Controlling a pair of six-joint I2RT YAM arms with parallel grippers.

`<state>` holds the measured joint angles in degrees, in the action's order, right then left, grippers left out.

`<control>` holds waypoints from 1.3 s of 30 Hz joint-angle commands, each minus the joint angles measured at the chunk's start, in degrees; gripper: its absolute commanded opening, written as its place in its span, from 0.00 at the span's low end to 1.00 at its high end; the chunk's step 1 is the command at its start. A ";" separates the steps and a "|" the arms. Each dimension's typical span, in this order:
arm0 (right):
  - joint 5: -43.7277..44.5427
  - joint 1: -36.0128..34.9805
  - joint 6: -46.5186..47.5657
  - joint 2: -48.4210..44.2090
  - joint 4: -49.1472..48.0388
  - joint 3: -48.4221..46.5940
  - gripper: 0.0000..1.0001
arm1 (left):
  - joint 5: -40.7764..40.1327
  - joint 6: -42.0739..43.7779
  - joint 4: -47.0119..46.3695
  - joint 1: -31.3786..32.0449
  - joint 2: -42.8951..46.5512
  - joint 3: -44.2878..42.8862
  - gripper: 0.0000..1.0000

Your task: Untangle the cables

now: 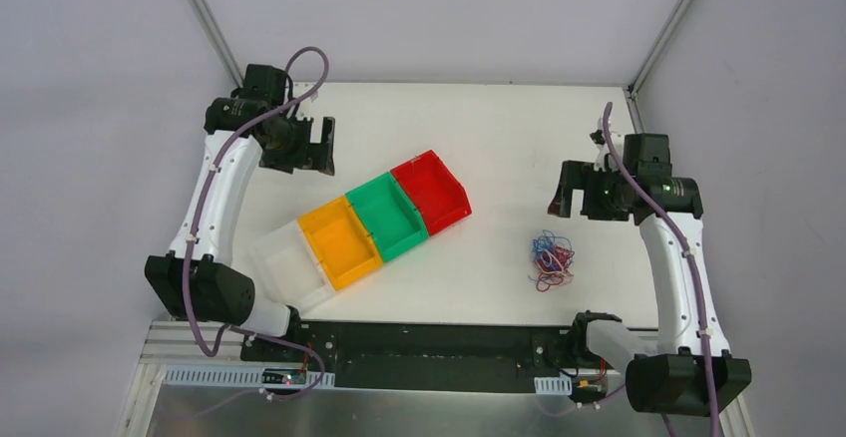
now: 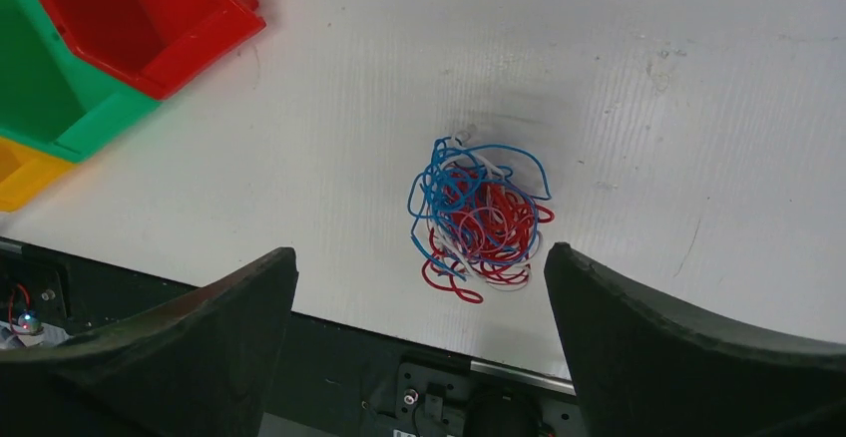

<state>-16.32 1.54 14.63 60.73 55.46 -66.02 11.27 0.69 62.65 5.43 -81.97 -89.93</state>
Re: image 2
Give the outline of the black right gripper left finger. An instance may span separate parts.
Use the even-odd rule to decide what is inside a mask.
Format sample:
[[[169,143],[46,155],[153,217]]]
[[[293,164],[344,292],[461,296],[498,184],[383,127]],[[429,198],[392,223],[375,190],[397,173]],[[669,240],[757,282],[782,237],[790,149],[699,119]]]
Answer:
[[[256,435],[297,279],[280,247],[58,345],[3,351],[2,434]]]

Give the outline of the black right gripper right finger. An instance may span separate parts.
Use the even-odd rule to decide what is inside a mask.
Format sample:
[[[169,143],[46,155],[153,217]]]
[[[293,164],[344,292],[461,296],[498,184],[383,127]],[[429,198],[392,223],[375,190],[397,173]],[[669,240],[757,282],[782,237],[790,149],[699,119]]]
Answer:
[[[737,321],[561,242],[544,268],[592,436],[841,436],[845,348]]]

